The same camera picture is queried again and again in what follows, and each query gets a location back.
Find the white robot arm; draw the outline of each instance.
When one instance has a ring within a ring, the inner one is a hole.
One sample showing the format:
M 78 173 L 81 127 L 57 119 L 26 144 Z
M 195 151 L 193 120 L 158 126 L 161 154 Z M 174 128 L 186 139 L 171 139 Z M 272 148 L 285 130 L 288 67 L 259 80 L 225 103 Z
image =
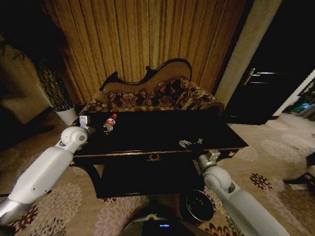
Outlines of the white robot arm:
M 86 143 L 91 129 L 88 117 L 80 116 L 81 126 L 72 126 L 61 140 L 46 149 L 19 177 L 11 194 L 0 203 L 0 225 L 9 224 L 25 214 L 33 203 L 49 192 L 73 159 L 74 152 Z
M 229 173 L 216 166 L 220 153 L 210 150 L 198 158 L 207 187 L 246 236 L 288 236 L 285 228 L 248 192 L 242 190 Z

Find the patterned carpet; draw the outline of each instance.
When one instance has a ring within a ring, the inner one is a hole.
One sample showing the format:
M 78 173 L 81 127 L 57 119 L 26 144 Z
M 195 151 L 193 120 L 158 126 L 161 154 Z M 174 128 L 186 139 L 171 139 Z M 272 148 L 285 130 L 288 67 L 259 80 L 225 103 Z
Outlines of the patterned carpet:
M 55 113 L 50 113 L 43 124 L 54 124 L 56 129 L 0 153 L 0 193 L 10 192 L 21 173 L 59 140 L 66 127 Z M 290 235 L 314 235 L 314 196 L 306 186 L 284 185 L 282 179 L 297 177 L 305 171 L 305 157 L 315 151 L 315 122 L 282 114 L 262 126 L 233 124 L 231 128 L 250 146 L 219 165 L 228 170 L 240 187 L 252 193 Z M 241 236 L 220 200 L 210 190 L 205 192 L 214 204 L 215 215 L 199 227 L 214 236 Z M 69 167 L 52 193 L 38 200 L 12 226 L 17 236 L 114 236 L 151 198 L 97 199 L 88 175 Z M 179 195 L 159 195 L 155 199 L 178 215 Z

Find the white vase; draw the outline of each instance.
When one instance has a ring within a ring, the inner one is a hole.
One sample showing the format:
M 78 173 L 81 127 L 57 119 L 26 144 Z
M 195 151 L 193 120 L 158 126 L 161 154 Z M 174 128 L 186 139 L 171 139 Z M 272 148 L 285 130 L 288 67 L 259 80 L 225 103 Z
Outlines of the white vase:
M 56 112 L 66 125 L 71 125 L 77 117 L 74 107 L 69 110 Z

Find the black table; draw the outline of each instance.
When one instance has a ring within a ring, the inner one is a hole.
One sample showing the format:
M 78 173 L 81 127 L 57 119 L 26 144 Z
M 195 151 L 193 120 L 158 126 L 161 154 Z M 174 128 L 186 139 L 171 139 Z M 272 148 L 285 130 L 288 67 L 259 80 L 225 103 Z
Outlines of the black table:
M 76 151 L 72 166 L 89 174 L 98 198 L 202 189 L 192 160 L 198 155 L 179 145 L 181 139 L 203 139 L 198 153 L 221 152 L 232 157 L 247 144 L 223 121 L 207 110 L 117 112 L 110 135 L 102 126 L 112 113 L 90 113 L 97 132 L 82 150 Z M 100 176 L 94 165 L 104 164 Z

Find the dark door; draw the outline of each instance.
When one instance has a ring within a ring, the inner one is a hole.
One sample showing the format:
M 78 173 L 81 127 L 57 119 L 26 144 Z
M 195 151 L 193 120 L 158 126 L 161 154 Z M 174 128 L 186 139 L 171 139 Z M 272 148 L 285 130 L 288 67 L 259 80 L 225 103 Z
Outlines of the dark door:
M 283 0 L 225 109 L 227 122 L 264 124 L 315 68 L 314 6 Z

